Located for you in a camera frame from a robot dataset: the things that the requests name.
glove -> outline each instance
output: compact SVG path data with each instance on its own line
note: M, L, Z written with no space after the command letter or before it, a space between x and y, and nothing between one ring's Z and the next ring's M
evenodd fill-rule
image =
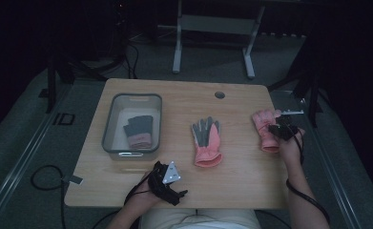
M276 124L276 117L281 114L280 110L274 112L270 110L258 111L252 115L255 126L260 135L261 146L263 152L277 153L279 151L279 143L276 141L275 136L269 132L269 125Z
M129 119L123 127L131 149L149 149L152 146L153 117L136 116Z
M198 124L192 125L192 133L195 137L196 155L195 165L199 167L213 167L222 161L219 148L219 122L213 123L210 116L204 122L201 119Z

person's arm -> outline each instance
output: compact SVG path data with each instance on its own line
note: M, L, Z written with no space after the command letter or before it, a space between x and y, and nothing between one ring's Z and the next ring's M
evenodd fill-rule
M300 133L296 134L296 137L300 145L302 145ZM286 165L290 184L296 190L315 199L300 164L300 150L297 142L292 137L287 141L280 139L279 143L280 154ZM294 194L291 190L288 192L288 202L292 228L329 228L328 221L322 211L304 198Z
M149 191L148 179L136 190L110 222L108 229L129 229L133 222L160 202L160 198Z

metal frame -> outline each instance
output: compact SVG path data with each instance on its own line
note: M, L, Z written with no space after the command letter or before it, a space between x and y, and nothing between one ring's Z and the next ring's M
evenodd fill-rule
M180 62L182 56L182 31L210 31L250 35L249 43L245 48L242 49L242 54L247 76L249 78L255 77L254 66L251 59L251 51L254 46L260 21L265 10L264 6L259 8L257 18L253 20L182 14L182 0L178 0L177 3L176 47L174 66L172 68L173 73L180 73Z

wooden table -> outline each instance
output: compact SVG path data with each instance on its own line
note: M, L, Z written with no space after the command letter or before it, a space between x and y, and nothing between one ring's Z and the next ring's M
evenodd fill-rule
M216 92L225 93L218 99ZM161 139L154 161L114 161L101 146L113 97L119 93L154 93L162 96ZM71 184L69 206L119 207L129 191L157 160L172 160L182 177L175 191L189 190L176 207L253 208L286 207L287 179L279 154L259 149L259 134L251 119L255 111L271 108L267 89L258 85L197 83L159 80L110 79L100 97L93 122L74 175L84 179ZM191 125L211 115L221 123L222 162L213 168L194 165L195 144ZM160 208L173 207L162 201Z

finger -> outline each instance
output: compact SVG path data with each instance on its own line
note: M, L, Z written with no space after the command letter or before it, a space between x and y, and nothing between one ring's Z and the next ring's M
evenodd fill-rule
M281 110L275 110L273 112L273 117L276 118L276 117L280 117L281 116Z
M252 115L252 118L254 119L254 122L255 123L260 123L260 116L259 116L259 113L254 113L253 115Z
M194 134L198 133L200 131L199 127L196 124L192 125L192 130L193 130Z
M214 125L217 127L217 131L218 131L218 135L219 135L219 133L221 132L221 126L219 125L219 122L215 121Z
M213 124L213 118L212 117L207 117L207 122L206 122L206 130L211 128L211 125Z
M265 120L266 120L266 110L264 110L264 111L260 111L260 112L258 113L258 116L259 116L259 120L260 120L260 122L265 121Z
M198 122L198 127L200 130L204 130L206 129L206 127L204 126L204 120L201 119L199 122Z
M273 116L273 112L272 111L266 110L263 113L263 118L262 119L273 122L272 120L274 120L275 117Z

